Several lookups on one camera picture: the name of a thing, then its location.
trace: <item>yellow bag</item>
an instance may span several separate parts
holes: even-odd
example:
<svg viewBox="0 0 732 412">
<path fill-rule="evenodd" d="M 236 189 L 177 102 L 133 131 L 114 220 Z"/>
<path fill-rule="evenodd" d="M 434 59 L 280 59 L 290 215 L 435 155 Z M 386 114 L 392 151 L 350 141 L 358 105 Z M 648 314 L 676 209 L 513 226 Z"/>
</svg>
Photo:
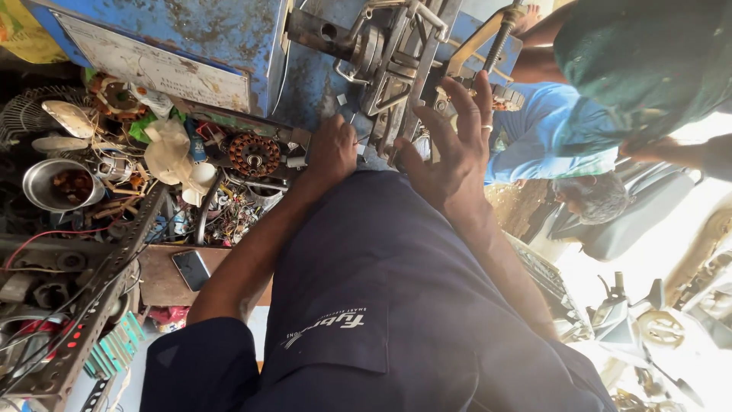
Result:
<svg viewBox="0 0 732 412">
<path fill-rule="evenodd" d="M 31 63 L 69 59 L 20 0 L 0 0 L 0 46 Z"/>
</svg>

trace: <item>shirt sleeve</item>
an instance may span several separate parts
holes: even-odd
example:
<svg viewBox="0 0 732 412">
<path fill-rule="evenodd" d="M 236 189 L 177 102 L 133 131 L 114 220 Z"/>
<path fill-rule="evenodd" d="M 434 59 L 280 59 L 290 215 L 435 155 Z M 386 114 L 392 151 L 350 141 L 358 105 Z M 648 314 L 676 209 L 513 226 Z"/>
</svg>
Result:
<svg viewBox="0 0 732 412">
<path fill-rule="evenodd" d="M 575 158 L 558 158 L 547 153 L 538 130 L 531 128 L 520 139 L 488 161 L 484 184 L 512 183 L 519 179 L 548 179 L 567 173 Z"/>
<path fill-rule="evenodd" d="M 709 140 L 704 153 L 703 169 L 710 177 L 732 182 L 732 134 Z"/>
<path fill-rule="evenodd" d="M 140 411 L 238 409 L 258 378 L 254 337 L 241 320 L 194 323 L 150 345 Z"/>
</svg>

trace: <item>motorcycle mirror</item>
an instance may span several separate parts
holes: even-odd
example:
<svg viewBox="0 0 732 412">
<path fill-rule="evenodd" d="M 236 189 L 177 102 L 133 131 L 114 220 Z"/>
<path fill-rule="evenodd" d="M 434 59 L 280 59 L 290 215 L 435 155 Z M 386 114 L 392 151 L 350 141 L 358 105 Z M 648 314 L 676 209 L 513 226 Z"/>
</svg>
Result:
<svg viewBox="0 0 732 412">
<path fill-rule="evenodd" d="M 653 306 L 653 309 L 661 310 L 666 304 L 666 297 L 663 294 L 663 281 L 661 279 L 655 279 L 651 286 L 651 292 L 643 299 L 635 302 L 630 307 L 634 308 L 643 302 L 648 302 Z"/>
<path fill-rule="evenodd" d="M 704 407 L 704 402 L 702 402 L 699 394 L 697 394 L 696 391 L 694 391 L 694 389 L 692 389 L 692 387 L 688 383 L 686 383 L 685 380 L 678 379 L 676 380 L 676 382 L 674 382 L 674 384 L 677 388 L 679 388 L 679 391 L 681 391 L 682 394 L 686 395 L 689 399 L 694 401 L 694 403 L 701 406 L 702 408 Z"/>
</svg>

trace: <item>motorcycle handlebar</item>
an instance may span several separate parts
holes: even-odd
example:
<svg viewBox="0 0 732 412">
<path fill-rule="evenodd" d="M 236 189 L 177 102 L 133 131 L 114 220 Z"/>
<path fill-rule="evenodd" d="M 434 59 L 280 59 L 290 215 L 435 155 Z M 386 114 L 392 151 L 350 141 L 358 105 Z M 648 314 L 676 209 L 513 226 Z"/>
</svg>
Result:
<svg viewBox="0 0 732 412">
<path fill-rule="evenodd" d="M 622 272 L 615 272 L 615 287 L 617 287 L 619 289 L 622 289 L 624 287 Z"/>
</svg>

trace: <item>gray hair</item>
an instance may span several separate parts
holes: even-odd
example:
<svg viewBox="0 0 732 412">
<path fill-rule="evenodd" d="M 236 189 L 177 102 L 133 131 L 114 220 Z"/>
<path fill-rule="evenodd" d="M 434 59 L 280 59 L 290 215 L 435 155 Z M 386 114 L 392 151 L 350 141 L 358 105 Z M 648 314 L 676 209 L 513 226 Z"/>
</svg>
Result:
<svg viewBox="0 0 732 412">
<path fill-rule="evenodd" d="M 595 176 L 596 183 L 592 186 L 583 185 L 574 180 L 580 193 L 580 223 L 603 224 L 620 216 L 630 203 L 628 191 L 625 190 L 622 180 L 615 172 L 607 172 Z"/>
</svg>

